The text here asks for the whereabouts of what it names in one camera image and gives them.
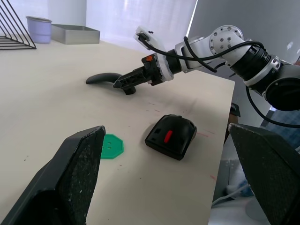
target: green hexagon block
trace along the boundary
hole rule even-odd
[[[123,141],[115,135],[105,135],[102,146],[102,159],[113,159],[124,152]]]

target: gray metal container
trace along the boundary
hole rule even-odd
[[[100,31],[84,26],[52,24],[51,39],[66,45],[99,44]]]

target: scratch mark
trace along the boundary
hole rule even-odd
[[[209,130],[205,130],[205,131],[207,131],[208,133],[211,133],[211,134],[215,135],[215,133],[212,132],[212,131],[209,131]]]
[[[217,181],[217,179],[216,179],[213,175],[210,175],[210,177],[211,177],[214,181]]]
[[[198,135],[202,135],[202,136],[204,136],[204,137],[209,137],[208,135],[202,134],[202,133],[200,133],[200,132],[197,132],[197,134],[198,134]]]

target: black computer mouse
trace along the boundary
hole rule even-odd
[[[165,115],[148,134],[145,143],[167,156],[182,160],[196,133],[197,127],[190,120]]]

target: robotic arm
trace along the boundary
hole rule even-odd
[[[168,52],[159,38],[143,27],[138,27],[134,38],[155,53],[142,59],[143,67],[120,76],[115,88],[127,90],[145,82],[154,86],[172,80],[176,73],[188,73],[201,66],[216,72],[209,62],[224,59],[250,90],[273,107],[283,111],[300,109],[300,67],[269,55],[260,42],[244,41],[235,26],[221,26],[206,38],[185,37]]]

